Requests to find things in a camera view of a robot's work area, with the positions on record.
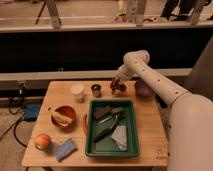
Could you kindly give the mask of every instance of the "green tray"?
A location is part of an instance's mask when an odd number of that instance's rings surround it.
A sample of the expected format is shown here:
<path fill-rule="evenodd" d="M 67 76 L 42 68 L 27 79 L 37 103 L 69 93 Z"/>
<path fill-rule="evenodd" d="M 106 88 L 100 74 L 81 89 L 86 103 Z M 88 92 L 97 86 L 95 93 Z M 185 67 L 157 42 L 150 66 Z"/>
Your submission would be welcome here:
<path fill-rule="evenodd" d="M 104 128 L 112 125 L 113 119 L 104 123 L 98 124 L 93 117 L 93 113 L 99 108 L 105 106 L 123 107 L 124 116 L 119 125 L 127 126 L 127 150 L 120 151 L 115 141 L 111 138 L 111 134 L 102 140 L 94 143 L 94 137 Z M 86 138 L 85 153 L 89 157 L 109 156 L 109 157 L 135 157 L 140 154 L 137 128 L 135 123 L 135 113 L 130 100 L 93 100 L 90 102 L 89 117 L 88 117 L 88 134 Z"/>

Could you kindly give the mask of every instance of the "table leg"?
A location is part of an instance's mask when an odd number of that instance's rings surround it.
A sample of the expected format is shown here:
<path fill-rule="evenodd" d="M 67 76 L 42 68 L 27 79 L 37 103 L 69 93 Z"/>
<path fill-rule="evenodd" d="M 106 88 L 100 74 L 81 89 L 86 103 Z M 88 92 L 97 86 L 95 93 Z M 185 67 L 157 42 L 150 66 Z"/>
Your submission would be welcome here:
<path fill-rule="evenodd" d="M 42 167 L 45 171 L 53 171 L 51 167 Z"/>

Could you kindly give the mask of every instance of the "black wall panel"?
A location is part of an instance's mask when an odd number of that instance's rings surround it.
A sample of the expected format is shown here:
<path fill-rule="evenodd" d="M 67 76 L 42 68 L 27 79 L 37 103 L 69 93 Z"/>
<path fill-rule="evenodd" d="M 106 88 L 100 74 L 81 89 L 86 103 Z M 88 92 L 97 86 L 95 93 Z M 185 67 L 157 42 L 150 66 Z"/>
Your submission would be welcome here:
<path fill-rule="evenodd" d="M 114 70 L 126 52 L 145 49 L 153 68 L 188 68 L 212 28 L 104 30 L 0 34 L 0 72 Z"/>

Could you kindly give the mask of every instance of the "banana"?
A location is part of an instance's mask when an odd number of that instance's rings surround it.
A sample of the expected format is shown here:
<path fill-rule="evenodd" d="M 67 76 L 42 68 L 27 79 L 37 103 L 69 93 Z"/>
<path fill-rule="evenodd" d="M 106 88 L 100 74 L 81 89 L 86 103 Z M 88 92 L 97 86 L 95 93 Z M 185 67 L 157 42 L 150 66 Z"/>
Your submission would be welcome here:
<path fill-rule="evenodd" d="M 59 124 L 70 124 L 72 122 L 72 119 L 60 114 L 59 112 L 56 111 L 52 111 L 52 116 L 55 119 L 56 122 L 58 122 Z"/>

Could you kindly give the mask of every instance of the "wooden table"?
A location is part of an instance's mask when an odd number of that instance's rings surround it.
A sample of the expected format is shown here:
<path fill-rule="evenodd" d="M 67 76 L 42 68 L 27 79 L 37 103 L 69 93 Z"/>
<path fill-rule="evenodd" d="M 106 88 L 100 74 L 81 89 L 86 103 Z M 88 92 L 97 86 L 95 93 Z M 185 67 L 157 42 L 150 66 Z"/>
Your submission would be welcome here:
<path fill-rule="evenodd" d="M 85 86 L 85 102 L 75 102 L 70 92 L 73 83 L 81 82 Z M 102 87 L 103 99 L 130 99 L 136 115 L 140 156 L 134 158 L 92 158 L 85 155 L 86 136 L 83 132 L 83 115 L 89 111 L 89 102 L 94 99 L 91 85 L 97 83 Z M 141 98 L 135 96 L 134 81 L 126 83 L 127 91 L 112 95 L 110 81 L 53 81 L 50 83 L 38 119 L 35 123 L 29 140 L 22 165 L 23 166 L 69 166 L 69 167 L 143 167 L 166 166 L 167 139 L 161 122 L 155 98 Z M 62 105 L 72 106 L 77 114 L 76 127 L 70 131 L 63 131 L 51 122 L 51 113 L 48 108 L 57 108 Z M 61 144 L 68 138 L 73 138 L 78 150 L 62 162 L 58 162 L 54 154 L 47 154 L 35 148 L 34 138 L 40 133 L 51 136 L 54 144 Z"/>

